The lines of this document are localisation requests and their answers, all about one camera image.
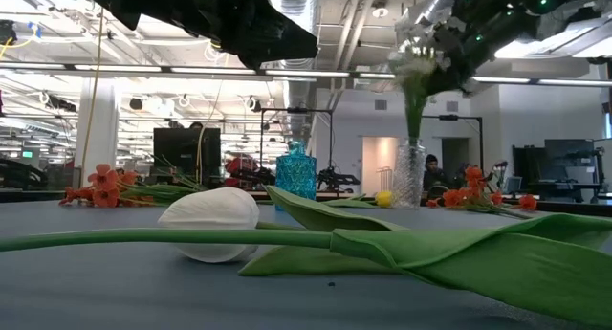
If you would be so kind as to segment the black computer monitor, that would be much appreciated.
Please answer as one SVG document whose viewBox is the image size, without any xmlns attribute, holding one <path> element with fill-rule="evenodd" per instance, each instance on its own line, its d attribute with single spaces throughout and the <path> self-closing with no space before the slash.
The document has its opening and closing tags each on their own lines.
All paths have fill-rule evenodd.
<svg viewBox="0 0 612 330">
<path fill-rule="evenodd" d="M 184 172 L 194 172 L 197 149 L 201 148 L 203 170 L 221 166 L 221 130 L 206 128 L 203 135 L 200 129 L 155 128 L 153 131 L 154 166 L 172 166 Z"/>
</svg>

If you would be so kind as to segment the dark office workstation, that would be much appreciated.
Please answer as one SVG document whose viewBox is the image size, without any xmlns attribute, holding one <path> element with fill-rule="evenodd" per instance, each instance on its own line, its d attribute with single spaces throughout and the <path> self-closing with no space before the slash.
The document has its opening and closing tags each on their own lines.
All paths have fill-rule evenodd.
<svg viewBox="0 0 612 330">
<path fill-rule="evenodd" d="M 521 191 L 541 201 L 597 204 L 604 182 L 602 156 L 603 149 L 586 139 L 546 139 L 543 147 L 514 146 L 514 177 L 521 179 Z"/>
</svg>

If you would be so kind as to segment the blue cut glass vase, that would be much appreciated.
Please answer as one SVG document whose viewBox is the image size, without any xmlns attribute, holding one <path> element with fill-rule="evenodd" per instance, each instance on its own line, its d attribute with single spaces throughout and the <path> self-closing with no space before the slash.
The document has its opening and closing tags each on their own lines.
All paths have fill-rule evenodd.
<svg viewBox="0 0 612 330">
<path fill-rule="evenodd" d="M 291 142 L 289 152 L 276 159 L 275 185 L 305 199 L 315 200 L 317 159 L 305 153 L 304 142 Z"/>
</svg>

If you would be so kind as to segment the white artificial tulip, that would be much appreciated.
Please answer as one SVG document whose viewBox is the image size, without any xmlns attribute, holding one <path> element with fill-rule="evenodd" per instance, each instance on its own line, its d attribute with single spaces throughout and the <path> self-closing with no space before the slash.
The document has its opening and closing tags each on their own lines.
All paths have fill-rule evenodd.
<svg viewBox="0 0 612 330">
<path fill-rule="evenodd" d="M 401 227 L 381 220 L 334 209 L 322 202 L 299 197 L 278 187 L 269 187 L 271 199 L 296 222 L 313 231 L 372 230 L 395 231 Z M 259 207 L 246 191 L 222 187 L 189 194 L 173 202 L 158 224 L 171 230 L 280 230 L 276 224 L 259 221 Z M 242 261 L 249 258 L 255 245 L 178 244 L 185 256 L 209 264 Z M 396 275 L 397 270 L 368 259 L 344 256 L 327 249 L 279 246 L 249 261 L 242 276 L 271 275 Z"/>
</svg>

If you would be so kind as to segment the white building column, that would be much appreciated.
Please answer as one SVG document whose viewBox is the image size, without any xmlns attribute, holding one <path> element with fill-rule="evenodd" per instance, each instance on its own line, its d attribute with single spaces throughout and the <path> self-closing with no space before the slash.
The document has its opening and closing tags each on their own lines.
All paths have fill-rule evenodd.
<svg viewBox="0 0 612 330">
<path fill-rule="evenodd" d="M 99 164 L 115 166 L 121 90 L 111 78 L 84 78 L 76 124 L 76 175 L 82 187 Z"/>
</svg>

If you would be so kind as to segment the black metal frame stand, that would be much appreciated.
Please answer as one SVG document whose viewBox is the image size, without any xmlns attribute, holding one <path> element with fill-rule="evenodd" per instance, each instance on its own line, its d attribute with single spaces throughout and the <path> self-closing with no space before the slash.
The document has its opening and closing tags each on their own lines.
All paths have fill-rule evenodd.
<svg viewBox="0 0 612 330">
<path fill-rule="evenodd" d="M 322 117 L 322 121 L 325 121 L 327 123 L 328 129 L 329 129 L 329 154 L 328 154 L 327 168 L 333 167 L 332 160 L 333 160 L 333 144 L 334 144 L 334 119 L 333 119 L 334 111 L 331 109 L 309 109 L 309 108 L 300 107 L 300 106 L 294 106 L 294 107 L 288 107 L 288 108 L 275 108 L 275 107 L 272 107 L 272 108 L 262 107 L 261 108 L 260 119 L 259 119 L 259 124 L 260 124 L 259 162 L 260 163 L 263 162 L 263 154 L 264 154 L 264 147 L 263 147 L 264 124 L 268 123 L 272 119 L 272 118 L 268 118 L 267 120 L 265 119 L 265 114 L 268 111 L 275 112 L 275 113 L 288 113 L 290 115 L 318 114 L 318 113 L 326 114 L 328 116 L 328 120 Z"/>
<path fill-rule="evenodd" d="M 483 166 L 483 120 L 459 115 L 424 115 L 422 144 L 438 165 L 453 178 L 468 165 Z"/>
</svg>

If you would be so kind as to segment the green tulip stem foreground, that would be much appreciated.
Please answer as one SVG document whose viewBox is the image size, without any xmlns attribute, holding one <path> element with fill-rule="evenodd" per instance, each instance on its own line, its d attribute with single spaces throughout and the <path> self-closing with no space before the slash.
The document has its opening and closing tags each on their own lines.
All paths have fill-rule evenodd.
<svg viewBox="0 0 612 330">
<path fill-rule="evenodd" d="M 0 239 L 0 253 L 161 242 L 313 248 L 560 319 L 612 328 L 612 221 L 552 214 L 497 229 L 73 231 Z"/>
</svg>

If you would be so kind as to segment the red equipment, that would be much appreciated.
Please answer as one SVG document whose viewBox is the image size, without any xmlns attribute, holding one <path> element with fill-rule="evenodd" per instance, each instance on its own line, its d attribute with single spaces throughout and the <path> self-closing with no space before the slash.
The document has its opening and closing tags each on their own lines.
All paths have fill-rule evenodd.
<svg viewBox="0 0 612 330">
<path fill-rule="evenodd" d="M 245 172 L 255 172 L 259 168 L 258 163 L 251 156 L 240 156 L 232 158 L 225 163 L 225 171 L 229 177 L 225 179 L 226 187 L 241 189 L 252 189 L 252 181 L 241 179 Z"/>
</svg>

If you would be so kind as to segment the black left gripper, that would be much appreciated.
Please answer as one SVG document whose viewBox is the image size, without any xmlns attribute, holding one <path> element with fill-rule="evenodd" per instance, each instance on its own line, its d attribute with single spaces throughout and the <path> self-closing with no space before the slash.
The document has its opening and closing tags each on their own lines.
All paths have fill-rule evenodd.
<svg viewBox="0 0 612 330">
<path fill-rule="evenodd" d="M 259 70 L 264 62 L 310 59 L 317 38 L 277 11 L 269 0 L 134 0 L 140 13 L 204 36 Z"/>
</svg>

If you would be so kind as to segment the clear cut glass vase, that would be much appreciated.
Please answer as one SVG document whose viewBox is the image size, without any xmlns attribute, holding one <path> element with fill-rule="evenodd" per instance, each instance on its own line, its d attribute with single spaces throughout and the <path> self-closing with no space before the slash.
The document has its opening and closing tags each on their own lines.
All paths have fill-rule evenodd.
<svg viewBox="0 0 612 330">
<path fill-rule="evenodd" d="M 396 209 L 418 209 L 423 194 L 426 148 L 421 141 L 409 138 L 398 147 L 392 182 L 392 206 Z"/>
</svg>

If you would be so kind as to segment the long ceiling light strip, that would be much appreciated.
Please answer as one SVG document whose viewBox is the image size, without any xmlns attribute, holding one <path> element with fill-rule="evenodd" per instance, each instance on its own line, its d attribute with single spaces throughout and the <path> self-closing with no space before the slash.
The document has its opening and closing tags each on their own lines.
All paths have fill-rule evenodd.
<svg viewBox="0 0 612 330">
<path fill-rule="evenodd" d="M 579 78 L 473 77 L 472 80 L 483 84 L 612 88 L 612 80 Z"/>
<path fill-rule="evenodd" d="M 172 67 L 144 65 L 97 65 L 97 64 L 60 64 L 35 62 L 0 62 L 0 69 L 15 71 L 68 71 L 68 72 L 101 72 L 111 73 L 179 73 L 179 74 L 213 74 L 232 76 L 252 76 L 257 72 L 249 69 L 211 68 L 211 67 Z"/>
<path fill-rule="evenodd" d="M 391 80 L 395 76 L 386 73 L 338 72 L 338 71 L 307 71 L 307 70 L 265 70 L 266 76 L 274 77 L 326 77 L 326 78 L 358 78 Z"/>
</svg>

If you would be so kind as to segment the white artificial flower bunch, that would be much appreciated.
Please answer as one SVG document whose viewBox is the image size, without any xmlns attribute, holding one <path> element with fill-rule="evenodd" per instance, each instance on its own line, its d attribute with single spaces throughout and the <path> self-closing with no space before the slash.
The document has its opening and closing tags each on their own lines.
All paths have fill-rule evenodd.
<svg viewBox="0 0 612 330">
<path fill-rule="evenodd" d="M 395 25 L 398 50 L 389 55 L 394 84 L 404 93 L 404 113 L 408 142 L 416 145 L 420 139 L 424 110 L 436 86 L 448 90 L 443 81 L 450 71 L 452 59 L 448 51 L 434 38 L 434 31 L 421 24 L 402 19 Z"/>
</svg>

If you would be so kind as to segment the orange artificial flower bunch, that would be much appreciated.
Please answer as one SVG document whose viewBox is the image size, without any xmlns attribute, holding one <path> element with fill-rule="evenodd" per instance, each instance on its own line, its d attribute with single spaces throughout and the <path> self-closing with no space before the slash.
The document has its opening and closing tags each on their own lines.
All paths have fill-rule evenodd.
<svg viewBox="0 0 612 330">
<path fill-rule="evenodd" d="M 487 191 L 489 180 L 479 167 L 466 169 L 467 185 L 459 189 L 448 189 L 441 197 L 426 201 L 429 208 L 446 208 L 466 210 L 496 215 L 508 215 L 519 219 L 530 219 L 521 211 L 536 211 L 537 199 L 527 194 L 518 199 L 518 204 L 511 206 L 504 202 L 502 193 Z"/>
<path fill-rule="evenodd" d="M 90 208 L 134 208 L 164 207 L 184 196 L 205 191 L 206 188 L 184 174 L 164 173 L 169 181 L 144 184 L 139 181 L 135 171 L 120 171 L 108 164 L 96 166 L 94 173 L 87 178 L 88 186 L 81 188 L 66 187 L 60 206 L 73 202 Z"/>
</svg>

